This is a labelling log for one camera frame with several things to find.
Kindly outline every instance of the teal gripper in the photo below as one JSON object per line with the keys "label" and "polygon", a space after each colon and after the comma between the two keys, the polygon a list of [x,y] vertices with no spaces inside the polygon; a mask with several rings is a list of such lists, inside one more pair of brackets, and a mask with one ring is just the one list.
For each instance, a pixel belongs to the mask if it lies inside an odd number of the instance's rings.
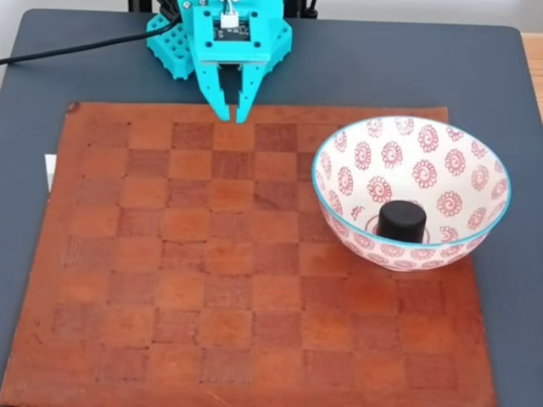
{"label": "teal gripper", "polygon": [[[222,0],[178,0],[178,3],[182,23],[165,34],[149,38],[148,47],[174,79],[187,80],[195,72],[200,91],[223,121],[230,120],[230,110],[221,88],[219,69],[224,64],[238,65],[242,89],[236,122],[243,124],[249,117],[264,77],[292,51],[293,33],[283,19],[283,0],[239,0],[233,3],[240,23],[249,27],[248,41],[221,41],[216,38],[216,27],[225,8]],[[169,21],[158,14],[149,21],[147,31],[168,24]]]}

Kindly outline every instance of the black object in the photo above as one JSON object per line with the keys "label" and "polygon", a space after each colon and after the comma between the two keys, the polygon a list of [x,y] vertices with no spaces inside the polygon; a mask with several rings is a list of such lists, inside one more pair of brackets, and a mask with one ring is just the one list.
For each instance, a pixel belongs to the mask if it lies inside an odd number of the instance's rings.
{"label": "black object", "polygon": [[284,0],[286,18],[296,19],[316,19],[318,12],[315,10],[316,0],[311,0],[311,5],[307,7],[307,0]]}
{"label": "black object", "polygon": [[398,242],[422,243],[426,212],[408,201],[391,201],[379,210],[377,234]]}
{"label": "black object", "polygon": [[160,13],[164,15],[168,21],[172,22],[178,15],[181,15],[177,0],[159,0],[159,3]]}
{"label": "black object", "polygon": [[128,11],[135,11],[139,13],[152,13],[153,1],[152,0],[128,0]]}

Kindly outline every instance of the table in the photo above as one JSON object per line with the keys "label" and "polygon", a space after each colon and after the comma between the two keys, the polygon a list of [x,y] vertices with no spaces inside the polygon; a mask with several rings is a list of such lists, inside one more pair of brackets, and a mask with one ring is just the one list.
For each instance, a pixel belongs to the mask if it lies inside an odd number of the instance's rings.
{"label": "table", "polygon": [[[148,16],[33,10],[14,54],[143,31]],[[293,20],[294,52],[257,103],[428,107],[479,137],[508,167],[507,217],[473,256],[500,406],[543,405],[543,126],[521,36],[506,27]],[[227,101],[239,89],[223,79]],[[8,68],[0,91],[0,371],[19,317],[47,202],[43,155],[55,153],[72,101],[204,103],[143,43]]]}

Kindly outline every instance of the white bowl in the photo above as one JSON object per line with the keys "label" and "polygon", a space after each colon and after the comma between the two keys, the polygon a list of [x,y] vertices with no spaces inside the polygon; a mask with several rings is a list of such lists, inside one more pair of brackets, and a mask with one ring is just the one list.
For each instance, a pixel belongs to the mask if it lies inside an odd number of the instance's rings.
{"label": "white bowl", "polygon": [[[349,125],[318,150],[313,186],[336,236],[391,270],[429,270],[473,251],[511,202],[500,159],[451,125],[387,116]],[[409,200],[426,211],[423,243],[375,235],[381,206]]]}

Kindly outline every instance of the cable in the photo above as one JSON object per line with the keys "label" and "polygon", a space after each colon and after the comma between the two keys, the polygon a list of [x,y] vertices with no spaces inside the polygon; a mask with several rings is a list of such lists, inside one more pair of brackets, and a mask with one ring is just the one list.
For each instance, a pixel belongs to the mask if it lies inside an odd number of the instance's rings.
{"label": "cable", "polygon": [[32,53],[29,55],[21,55],[19,57],[11,57],[11,58],[5,58],[0,59],[0,65],[6,65],[6,64],[17,64],[19,62],[25,62],[25,61],[32,61],[35,59],[44,59],[44,58],[50,58],[50,57],[57,57],[59,55],[66,55],[68,53],[80,53],[82,51],[90,51],[92,49],[96,48],[103,48],[103,47],[109,47],[111,45],[116,44],[122,44],[124,42],[133,42],[133,41],[139,41],[139,40],[145,40],[147,38],[150,38],[152,36],[159,36],[161,34],[164,34],[165,32],[171,30],[174,28],[177,24],[181,22],[182,18],[181,15],[178,15],[174,20],[170,22],[170,24],[165,25],[162,28],[159,28],[157,30],[149,31],[143,34],[136,34],[134,36],[122,36],[119,38],[113,38],[111,40],[101,41],[101,42],[95,42],[93,44],[87,44],[87,45],[79,45],[77,47],[69,47],[69,48],[63,48],[63,49],[57,49],[54,51],[46,51],[44,53]]}
{"label": "cable", "polygon": [[234,8],[232,0],[227,0],[227,1],[228,1],[228,5],[230,6],[230,14],[234,14],[236,9]]}

